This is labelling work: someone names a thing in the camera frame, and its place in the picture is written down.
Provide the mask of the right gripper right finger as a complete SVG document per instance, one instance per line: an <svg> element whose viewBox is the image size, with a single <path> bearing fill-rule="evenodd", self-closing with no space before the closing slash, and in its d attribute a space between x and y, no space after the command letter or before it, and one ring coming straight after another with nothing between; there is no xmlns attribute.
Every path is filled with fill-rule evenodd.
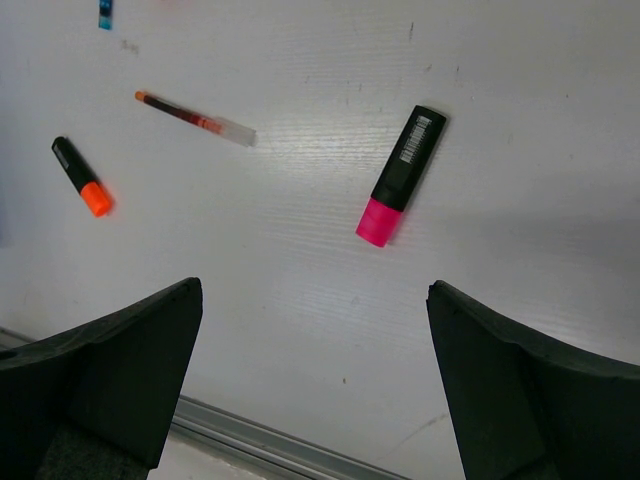
<svg viewBox="0 0 640 480"><path fill-rule="evenodd" d="M426 305L466 478L638 478L638 366L554 339L444 281Z"/></svg>

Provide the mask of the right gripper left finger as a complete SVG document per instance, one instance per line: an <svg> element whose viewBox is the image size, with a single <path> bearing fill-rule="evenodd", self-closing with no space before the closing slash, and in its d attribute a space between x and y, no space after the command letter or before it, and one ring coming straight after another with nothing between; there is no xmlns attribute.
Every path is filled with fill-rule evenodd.
<svg viewBox="0 0 640 480"><path fill-rule="evenodd" d="M164 449L203 315L199 279L1 351L4 479L145 479Z"/></svg>

